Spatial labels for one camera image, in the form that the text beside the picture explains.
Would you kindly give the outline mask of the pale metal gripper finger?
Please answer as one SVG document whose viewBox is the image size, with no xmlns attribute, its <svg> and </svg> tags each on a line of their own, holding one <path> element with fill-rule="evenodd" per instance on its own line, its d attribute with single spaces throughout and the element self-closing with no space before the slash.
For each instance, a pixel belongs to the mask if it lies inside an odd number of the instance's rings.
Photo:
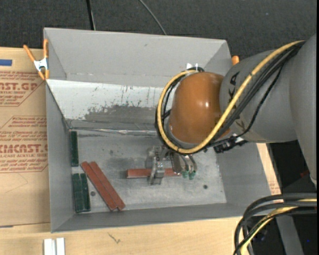
<svg viewBox="0 0 319 255">
<path fill-rule="evenodd" d="M 161 181 L 165 174 L 165 168 L 163 163 L 157 163 L 155 169 L 155 184 L 161 184 Z"/>
<path fill-rule="evenodd" d="M 148 183 L 150 185 L 153 185 L 155 180 L 156 170 L 157 170 L 156 158 L 152 158 L 151 161 L 149 161 L 148 167 L 151 168 L 150 176 L 148 178 Z"/>
</svg>

